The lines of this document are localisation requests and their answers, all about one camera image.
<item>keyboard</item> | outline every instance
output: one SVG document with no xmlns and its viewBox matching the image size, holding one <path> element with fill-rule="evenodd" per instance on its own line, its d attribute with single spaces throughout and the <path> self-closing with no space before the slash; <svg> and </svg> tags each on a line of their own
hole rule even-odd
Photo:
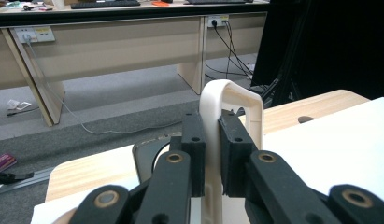
<svg viewBox="0 0 384 224">
<path fill-rule="evenodd" d="M 192 5 L 245 4 L 245 0 L 187 0 Z"/>
<path fill-rule="evenodd" d="M 136 0 L 108 1 L 108 2 L 79 2 L 70 5 L 72 9 L 99 8 L 99 7 L 137 7 L 141 4 Z"/>
</svg>

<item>power outlet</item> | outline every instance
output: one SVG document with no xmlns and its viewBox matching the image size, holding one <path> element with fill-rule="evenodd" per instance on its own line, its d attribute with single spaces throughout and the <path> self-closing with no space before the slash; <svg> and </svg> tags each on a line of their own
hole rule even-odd
<svg viewBox="0 0 384 224">
<path fill-rule="evenodd" d="M 35 34 L 38 42 L 54 41 L 55 37 L 49 26 L 37 26 L 34 27 Z"/>
<path fill-rule="evenodd" d="M 31 37 L 31 42 L 37 42 L 35 30 L 32 27 L 14 28 L 14 30 L 22 43 L 26 43 L 25 38 L 28 38 L 29 36 Z"/>
<path fill-rule="evenodd" d="M 229 15 L 213 15 L 208 16 L 208 27 L 214 27 L 212 24 L 213 21 L 216 21 L 217 27 L 225 26 L 225 21 L 229 20 Z"/>
<path fill-rule="evenodd" d="M 26 26 L 14 28 L 14 31 L 21 43 L 26 43 L 25 38 L 27 36 L 31 37 L 31 42 L 48 42 L 55 40 L 54 34 L 49 26 Z"/>
</svg>

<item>gray floor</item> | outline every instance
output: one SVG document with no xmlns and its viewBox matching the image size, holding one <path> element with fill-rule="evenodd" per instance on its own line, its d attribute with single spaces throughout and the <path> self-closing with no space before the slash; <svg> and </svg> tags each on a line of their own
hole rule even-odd
<svg viewBox="0 0 384 224">
<path fill-rule="evenodd" d="M 256 55 L 241 57 L 254 64 Z M 226 71 L 227 60 L 207 63 Z M 230 72 L 241 73 L 231 65 Z M 226 75 L 206 69 L 214 78 Z M 245 76 L 228 75 L 247 88 Z M 174 65 L 139 71 L 64 81 L 64 102 L 76 118 L 63 108 L 61 121 L 47 127 L 39 110 L 7 117 L 10 99 L 32 103 L 28 88 L 0 90 L 0 155 L 12 153 L 18 163 L 8 171 L 29 173 L 54 167 L 64 161 L 92 155 L 116 147 L 158 137 L 181 130 L 181 116 L 198 109 L 199 95 L 177 74 Z M 79 120 L 94 132 L 120 131 L 128 134 L 91 134 L 83 130 Z M 47 182 L 0 194 L 0 223 L 29 223 L 33 207 L 43 203 Z"/>
</svg>

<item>wooden table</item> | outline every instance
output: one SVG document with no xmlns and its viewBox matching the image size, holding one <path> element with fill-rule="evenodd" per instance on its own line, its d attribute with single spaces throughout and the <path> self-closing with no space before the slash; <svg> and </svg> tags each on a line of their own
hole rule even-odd
<svg viewBox="0 0 384 224">
<path fill-rule="evenodd" d="M 63 81 L 70 79 L 176 64 L 200 94 L 205 61 L 229 53 L 218 36 L 227 36 L 227 29 L 208 29 L 208 16 L 230 16 L 237 54 L 252 54 L 260 47 L 268 5 L 194 6 L 176 0 L 170 7 L 147 1 L 138 7 L 45 12 L 0 8 L 0 90 L 28 86 L 48 126 L 60 122 L 58 98 L 64 98 Z M 17 35 L 22 27 L 51 31 L 55 41 L 29 46 Z"/>
<path fill-rule="evenodd" d="M 264 134 L 318 119 L 369 100 L 350 91 L 332 91 L 264 110 Z M 46 202 L 136 175 L 133 146 L 121 147 L 58 165 L 50 175 Z"/>
</svg>

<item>white paper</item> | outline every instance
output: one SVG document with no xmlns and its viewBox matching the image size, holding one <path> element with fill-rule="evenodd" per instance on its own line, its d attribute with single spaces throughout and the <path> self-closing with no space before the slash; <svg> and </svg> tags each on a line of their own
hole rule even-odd
<svg viewBox="0 0 384 224">
<path fill-rule="evenodd" d="M 111 183 L 110 185 L 118 185 L 127 188 L 128 190 L 133 189 L 139 184 L 138 177 L 132 176 L 122 181 Z M 34 215 L 32 216 L 32 224 L 47 224 L 53 223 L 65 212 L 78 207 L 84 198 L 95 189 L 89 189 L 80 193 L 72 194 L 60 199 L 49 201 L 36 205 L 34 208 Z"/>
<path fill-rule="evenodd" d="M 30 106 L 31 104 L 29 104 L 28 102 L 22 102 L 20 103 L 19 105 L 17 105 L 17 108 L 18 110 L 23 110 L 25 109 L 26 107 Z"/>
<path fill-rule="evenodd" d="M 321 193 L 351 184 L 384 201 L 384 98 L 270 133 L 263 149 Z"/>
<path fill-rule="evenodd" d="M 18 102 L 18 101 L 16 101 L 16 100 L 9 100 L 8 102 L 7 102 L 7 109 L 15 109 L 15 108 L 17 108 L 17 105 L 19 105 L 20 104 L 20 102 Z"/>
</svg>

